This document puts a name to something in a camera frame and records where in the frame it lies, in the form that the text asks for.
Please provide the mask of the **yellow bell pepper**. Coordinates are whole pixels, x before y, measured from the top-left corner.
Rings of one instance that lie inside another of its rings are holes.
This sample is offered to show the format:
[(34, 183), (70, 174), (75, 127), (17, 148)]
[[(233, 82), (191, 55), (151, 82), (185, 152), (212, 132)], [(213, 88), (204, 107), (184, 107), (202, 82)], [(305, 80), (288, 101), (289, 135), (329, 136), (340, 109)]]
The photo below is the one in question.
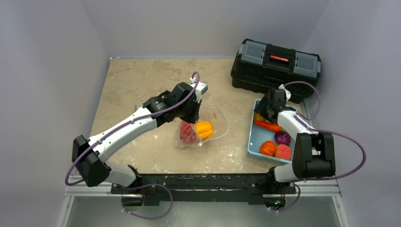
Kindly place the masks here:
[(213, 126), (209, 121), (198, 122), (195, 128), (202, 140), (206, 140), (213, 134)]

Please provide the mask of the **orange mini pumpkin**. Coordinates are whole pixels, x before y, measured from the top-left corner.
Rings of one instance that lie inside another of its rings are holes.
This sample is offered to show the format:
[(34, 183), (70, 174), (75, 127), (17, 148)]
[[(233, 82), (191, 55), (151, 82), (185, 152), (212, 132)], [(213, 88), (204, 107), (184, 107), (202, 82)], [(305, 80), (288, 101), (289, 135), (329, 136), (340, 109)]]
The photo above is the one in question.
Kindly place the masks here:
[(259, 153), (267, 156), (274, 156), (277, 150), (275, 142), (268, 140), (261, 144), (259, 147)]

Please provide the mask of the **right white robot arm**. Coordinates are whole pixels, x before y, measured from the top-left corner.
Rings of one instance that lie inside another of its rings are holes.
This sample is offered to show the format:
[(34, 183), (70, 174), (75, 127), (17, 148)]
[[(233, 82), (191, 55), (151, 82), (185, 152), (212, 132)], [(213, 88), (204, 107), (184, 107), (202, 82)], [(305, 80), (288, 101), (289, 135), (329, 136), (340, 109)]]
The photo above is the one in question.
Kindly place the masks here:
[(265, 185), (270, 192), (278, 192), (284, 183), (331, 177), (336, 171), (333, 135), (319, 133), (299, 118), (296, 110), (287, 106), (288, 95), (283, 89), (270, 89), (254, 108), (255, 113), (284, 129), (295, 141), (292, 162), (269, 171), (273, 175), (267, 177)]

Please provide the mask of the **yellow lemon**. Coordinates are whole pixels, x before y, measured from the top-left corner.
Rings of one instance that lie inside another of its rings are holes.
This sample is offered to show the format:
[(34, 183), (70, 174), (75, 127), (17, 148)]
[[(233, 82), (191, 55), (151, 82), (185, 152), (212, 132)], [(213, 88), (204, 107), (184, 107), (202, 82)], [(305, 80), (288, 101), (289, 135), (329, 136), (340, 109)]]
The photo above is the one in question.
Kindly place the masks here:
[(265, 122), (266, 121), (266, 119), (263, 118), (259, 113), (254, 113), (253, 120), (254, 121), (261, 121), (261, 122)]

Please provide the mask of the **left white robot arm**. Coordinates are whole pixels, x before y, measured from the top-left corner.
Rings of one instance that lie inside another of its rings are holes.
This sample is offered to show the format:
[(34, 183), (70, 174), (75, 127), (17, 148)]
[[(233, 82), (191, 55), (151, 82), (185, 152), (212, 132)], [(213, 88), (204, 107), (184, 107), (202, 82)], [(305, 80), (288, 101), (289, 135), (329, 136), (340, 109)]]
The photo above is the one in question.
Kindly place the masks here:
[(88, 187), (116, 183), (128, 193), (141, 187), (141, 176), (130, 166), (109, 161), (119, 149), (164, 123), (179, 118), (188, 123), (199, 119), (201, 96), (208, 90), (203, 82), (181, 82), (172, 91), (151, 97), (131, 116), (110, 129), (88, 139), (78, 136), (73, 141), (72, 162)]

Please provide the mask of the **red bell pepper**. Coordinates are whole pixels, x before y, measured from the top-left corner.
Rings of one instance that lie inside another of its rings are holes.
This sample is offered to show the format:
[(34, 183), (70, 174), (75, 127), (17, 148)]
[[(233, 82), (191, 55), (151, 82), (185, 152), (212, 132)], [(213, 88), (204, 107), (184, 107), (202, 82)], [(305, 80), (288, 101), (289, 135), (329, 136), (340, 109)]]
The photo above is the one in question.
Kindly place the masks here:
[(198, 123), (192, 124), (185, 121), (181, 122), (179, 129), (179, 139), (183, 145), (198, 146), (201, 143), (200, 135), (197, 132)]

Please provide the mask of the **clear zip top bag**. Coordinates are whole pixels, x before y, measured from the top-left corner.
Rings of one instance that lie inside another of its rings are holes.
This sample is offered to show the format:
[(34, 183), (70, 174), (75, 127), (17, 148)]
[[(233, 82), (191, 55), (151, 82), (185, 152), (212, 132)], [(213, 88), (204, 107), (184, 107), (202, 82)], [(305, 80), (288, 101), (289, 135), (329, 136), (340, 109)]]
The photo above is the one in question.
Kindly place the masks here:
[(195, 124), (181, 121), (174, 138), (176, 148), (198, 148), (219, 139), (229, 131), (229, 123), (220, 108), (202, 106)]

